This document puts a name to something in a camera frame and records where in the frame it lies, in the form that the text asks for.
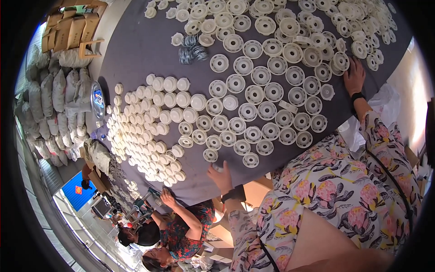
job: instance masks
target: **gray tablecloth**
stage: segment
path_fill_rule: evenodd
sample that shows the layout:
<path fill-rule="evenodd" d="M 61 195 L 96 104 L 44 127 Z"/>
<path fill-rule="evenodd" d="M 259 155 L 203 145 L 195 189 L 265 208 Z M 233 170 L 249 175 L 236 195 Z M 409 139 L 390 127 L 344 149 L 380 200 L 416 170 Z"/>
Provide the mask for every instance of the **gray tablecloth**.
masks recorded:
<path fill-rule="evenodd" d="M 211 98 L 208 92 L 210 82 L 216 79 L 225 81 L 229 75 L 234 74 L 232 68 L 233 62 L 237 57 L 243 55 L 242 51 L 234 54 L 229 53 L 223 48 L 222 42 L 216 39 L 215 43 L 207 48 L 207 51 L 210 57 L 215 54 L 224 54 L 228 57 L 230 67 L 225 72 L 220 74 L 213 72 L 210 68 L 209 61 L 196 61 L 192 65 L 181 65 L 178 57 L 179 48 L 171 45 L 171 36 L 176 32 L 185 33 L 185 23 L 181 23 L 176 19 L 166 19 L 165 15 L 167 9 L 158 10 L 156 17 L 147 19 L 144 17 L 146 5 L 146 1 L 132 1 L 130 3 L 108 44 L 100 78 L 98 80 L 102 88 L 106 89 L 105 91 L 109 95 L 108 100 L 110 103 L 113 103 L 113 98 L 116 95 L 114 87 L 117 83 L 122 83 L 124 86 L 124 93 L 122 94 L 122 97 L 124 97 L 126 92 L 134 91 L 140 85 L 146 85 L 145 78 L 150 73 L 161 77 L 173 76 L 177 79 L 187 77 L 191 82 L 189 88 L 191 95 L 201 93 L 205 94 L 207 99 Z M 176 2 L 169 3 L 169 7 L 175 7 L 176 5 Z M 293 10 L 295 14 L 300 12 L 297 2 L 288 2 L 287 8 Z M 314 15 L 323 20 L 325 30 L 334 33 L 337 38 L 340 38 L 331 19 L 323 11 L 316 10 Z M 366 95 L 367 99 L 370 99 L 392 74 L 402 59 L 412 37 L 411 30 L 402 15 L 399 13 L 393 14 L 393 19 L 398 26 L 398 31 L 395 31 L 397 42 L 385 45 L 382 43 L 382 39 L 379 38 L 381 42 L 380 49 L 385 57 L 384 64 L 379 67 L 378 71 L 373 72 L 367 68 L 366 62 L 363 60 L 367 72 L 363 93 Z M 266 37 L 259 34 L 254 27 L 255 19 L 251 19 L 251 21 L 251 28 L 247 32 L 237 33 L 244 41 L 258 40 L 263 42 L 273 37 L 273 35 Z M 345 40 L 348 48 L 346 53 L 352 55 L 350 50 L 352 40 L 350 38 L 346 38 Z M 263 54 L 260 58 L 253 60 L 253 62 L 255 66 L 266 66 L 267 60 L 268 56 Z M 305 76 L 314 75 L 313 68 L 306 67 L 301 62 L 297 65 L 302 67 L 305 71 Z M 250 76 L 244 78 L 246 80 L 246 86 L 253 84 Z M 272 75 L 272 81 L 278 82 L 284 87 L 283 99 L 288 101 L 288 90 L 290 90 L 292 86 L 286 82 L 284 75 Z M 323 101 L 321 114 L 328 119 L 326 130 L 318 134 L 309 129 L 313 134 L 314 144 L 329 135 L 351 116 L 350 98 L 344 88 L 343 79 L 341 77 L 332 76 L 332 79 L 328 83 L 334 86 L 335 96 L 332 101 Z M 246 102 L 244 92 L 236 94 L 236 96 L 239 99 L 239 105 Z M 278 103 L 275 104 L 278 110 L 280 110 L 281 107 L 278 106 Z M 125 105 L 125 102 L 123 102 L 121 108 L 123 109 Z M 298 110 L 305 111 L 305 108 L 299 107 Z M 237 110 L 224 110 L 222 114 L 226 115 L 228 119 L 238 115 Z M 266 121 L 257 117 L 253 122 L 248 122 L 247 125 L 255 125 L 261 128 L 265 123 Z M 168 135 L 159 135 L 154 139 L 156 141 L 164 141 L 168 147 L 171 147 L 177 143 L 180 133 L 178 132 L 176 123 L 171 123 L 169 126 L 170 132 Z M 216 132 L 212 129 L 207 134 L 210 135 L 213 133 Z M 255 180 L 267 172 L 283 166 L 289 160 L 304 151 L 297 147 L 296 144 L 286 146 L 282 145 L 278 140 L 273 143 L 274 152 L 269 156 L 259 156 L 260 164 L 256 168 L 250 169 L 245 167 L 242 163 L 242 157 L 235 154 L 232 147 L 222 147 L 219 150 L 217 164 L 222 165 L 222 161 L 227 160 L 231 168 L 233 185 L 239 185 Z M 108 141 L 106 141 L 106 145 L 108 148 L 111 147 Z M 187 179 L 174 184 L 171 189 L 176 197 L 184 201 L 187 205 L 199 203 L 215 197 L 220 193 L 215 184 L 206 175 L 208 163 L 202 156 L 206 148 L 205 145 L 195 144 L 192 148 L 186 148 L 184 157 L 180 159 Z M 251 146 L 251 150 L 256 152 L 255 145 Z M 127 177 L 138 183 L 139 191 L 142 194 L 145 193 L 148 186 L 157 190 L 162 189 L 163 183 L 146 181 L 144 174 L 140 173 L 136 166 L 132 167 L 125 161 L 122 162 L 122 167 L 127 173 Z"/>

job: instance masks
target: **metal spring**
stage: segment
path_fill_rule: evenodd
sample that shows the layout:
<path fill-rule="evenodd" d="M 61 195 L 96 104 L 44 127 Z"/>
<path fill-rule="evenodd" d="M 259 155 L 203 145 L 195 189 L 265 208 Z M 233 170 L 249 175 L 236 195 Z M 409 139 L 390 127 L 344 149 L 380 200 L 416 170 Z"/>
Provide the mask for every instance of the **metal spring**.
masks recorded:
<path fill-rule="evenodd" d="M 182 47 L 178 50 L 178 55 L 180 56 L 180 63 L 189 65 L 192 64 L 195 56 L 193 54 L 191 47 Z"/>
<path fill-rule="evenodd" d="M 192 47 L 198 44 L 198 35 L 187 35 L 183 38 L 181 45 L 183 47 Z"/>
<path fill-rule="evenodd" d="M 192 47 L 193 55 L 196 57 L 197 61 L 204 61 L 208 59 L 208 53 L 204 46 L 197 44 Z"/>

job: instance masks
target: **woman's hand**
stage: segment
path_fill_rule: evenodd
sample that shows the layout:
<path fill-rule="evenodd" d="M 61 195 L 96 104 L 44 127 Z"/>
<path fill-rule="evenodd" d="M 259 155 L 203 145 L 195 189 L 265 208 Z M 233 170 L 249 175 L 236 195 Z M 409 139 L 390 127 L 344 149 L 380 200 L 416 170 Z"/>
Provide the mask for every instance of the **woman's hand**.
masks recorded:
<path fill-rule="evenodd" d="M 164 204 L 166 204 L 166 206 L 172 209 L 174 209 L 174 207 L 178 205 L 174 197 L 171 195 L 171 192 L 169 192 L 166 188 L 163 188 L 160 199 L 163 201 Z"/>
<path fill-rule="evenodd" d="M 216 183 L 217 187 L 221 190 L 222 195 L 228 193 L 234 188 L 227 161 L 224 161 L 224 169 L 222 172 L 216 171 L 213 168 L 213 165 L 210 164 L 207 170 L 207 176 Z"/>
<path fill-rule="evenodd" d="M 345 87 L 350 97 L 355 93 L 360 93 L 362 85 L 365 79 L 365 70 L 361 64 L 361 61 L 356 57 L 349 58 L 351 65 L 351 72 L 345 71 L 343 79 L 345 81 Z"/>

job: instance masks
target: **floral dress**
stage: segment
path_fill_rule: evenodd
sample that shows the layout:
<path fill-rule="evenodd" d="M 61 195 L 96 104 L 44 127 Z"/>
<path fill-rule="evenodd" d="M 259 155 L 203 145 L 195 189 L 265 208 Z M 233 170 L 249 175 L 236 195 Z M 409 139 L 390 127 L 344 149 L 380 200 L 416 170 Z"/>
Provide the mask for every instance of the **floral dress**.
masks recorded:
<path fill-rule="evenodd" d="M 186 209 L 194 214 L 202 224 L 202 233 L 199 240 L 192 240 L 186 237 L 189 226 L 179 215 L 176 215 L 166 225 L 166 229 L 160 231 L 162 246 L 168 247 L 171 256 L 176 262 L 189 259 L 198 252 L 214 220 L 214 205 L 211 199 Z"/>
<path fill-rule="evenodd" d="M 360 132 L 367 149 L 401 186 L 416 222 L 421 197 L 398 127 L 395 123 L 392 127 L 389 132 L 379 115 L 369 111 Z M 272 182 L 274 190 L 267 193 L 259 209 L 233 211 L 229 216 L 234 240 L 232 271 L 273 270 L 260 240 L 283 271 L 297 242 L 304 207 L 336 226 L 358 248 L 397 253 L 409 236 L 405 204 L 394 183 L 368 154 L 359 161 L 352 158 L 338 132 L 276 169 Z"/>

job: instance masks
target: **round metal tray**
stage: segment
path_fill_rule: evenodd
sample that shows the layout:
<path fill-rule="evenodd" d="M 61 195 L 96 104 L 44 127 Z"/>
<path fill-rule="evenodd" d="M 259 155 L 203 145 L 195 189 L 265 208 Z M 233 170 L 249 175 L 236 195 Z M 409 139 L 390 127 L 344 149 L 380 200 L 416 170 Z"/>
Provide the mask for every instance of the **round metal tray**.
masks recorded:
<path fill-rule="evenodd" d="M 98 81 L 93 81 L 90 87 L 90 105 L 97 119 L 103 121 L 106 114 L 106 101 Z"/>

